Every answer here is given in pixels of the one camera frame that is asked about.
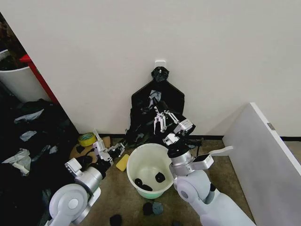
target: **white bucket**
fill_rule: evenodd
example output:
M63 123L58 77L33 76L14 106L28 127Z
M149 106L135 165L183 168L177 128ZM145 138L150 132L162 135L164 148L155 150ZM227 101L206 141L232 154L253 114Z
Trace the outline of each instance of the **white bucket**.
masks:
M9 56L6 49L0 52L0 61ZM0 71L0 81L21 101L37 101L42 98L50 101L47 93L29 67Z
M136 148L127 161L128 179L144 198L158 198L173 184L173 175L169 170L171 160L167 151L167 148L159 144L144 144ZM161 183L155 179L159 172L165 176L165 180ZM134 182L136 178L141 179L143 184L153 190L150 192L138 187Z

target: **floor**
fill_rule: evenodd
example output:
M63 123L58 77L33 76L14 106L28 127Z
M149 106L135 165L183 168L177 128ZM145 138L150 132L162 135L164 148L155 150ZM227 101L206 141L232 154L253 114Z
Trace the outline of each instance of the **floor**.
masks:
M286 145L301 161L301 142L286 142ZM223 148L221 140L205 140L200 153ZM214 157L214 164L207 170L211 182L232 198L253 220L239 181L228 157ZM142 198L130 184L127 173L115 166L107 171L107 177L100 185L102 194L80 226L109 226L109 218L115 214L122 216L122 226L170 226L172 221L180 221L184 226L200 225L199 217L188 203L183 201L173 187L155 201L161 202L161 215L144 216L142 207L149 200Z

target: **baseboard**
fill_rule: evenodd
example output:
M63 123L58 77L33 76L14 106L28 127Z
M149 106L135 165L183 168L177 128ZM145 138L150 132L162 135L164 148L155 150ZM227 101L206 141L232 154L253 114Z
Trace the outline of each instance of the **baseboard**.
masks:
M283 141L301 141L301 137L281 137Z
M111 138L124 138L125 134L111 134L111 133L100 133L101 137L110 136ZM222 140L223 136L214 135L189 135L189 139L205 139L205 140ZM281 137L283 141L301 141L301 137Z
M125 134L111 134L111 133L100 133L101 137L110 136L111 138L124 138ZM204 138L205 140L221 140L223 136L211 136L211 135L189 135L189 139L201 139Z

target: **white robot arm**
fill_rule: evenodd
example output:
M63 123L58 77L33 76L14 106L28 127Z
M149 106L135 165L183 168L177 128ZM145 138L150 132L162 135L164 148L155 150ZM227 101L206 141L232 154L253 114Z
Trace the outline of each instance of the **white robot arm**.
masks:
M160 132L167 130L166 121L170 118L170 128L173 129L163 138L168 147L168 156L172 163L169 168L174 177L174 187L179 196L188 202L200 216L203 226L256 226L253 221L230 199L227 195L219 192L210 182L204 170L210 168L214 160L212 155L228 155L232 147L215 150L209 154L194 157L188 148L189 140L184 138L194 129L193 123L184 119L179 121L169 111L159 112L154 107L160 122Z
M100 182L105 178L107 169L113 165L113 159L121 156L125 150L122 143L106 149L100 138L93 144L93 148L98 160L90 164L86 171L81 171L82 166L75 158L65 164L75 177L75 183L61 187L53 195L49 204L52 220L45 226L68 226L71 222L79 224L99 198Z

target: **tape roll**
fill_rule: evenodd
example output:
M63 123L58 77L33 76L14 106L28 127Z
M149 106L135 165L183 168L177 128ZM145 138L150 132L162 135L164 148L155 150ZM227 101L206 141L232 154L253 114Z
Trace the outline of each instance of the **tape roll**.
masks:
M92 145L96 140L94 133L85 133L78 138L79 144L83 147Z

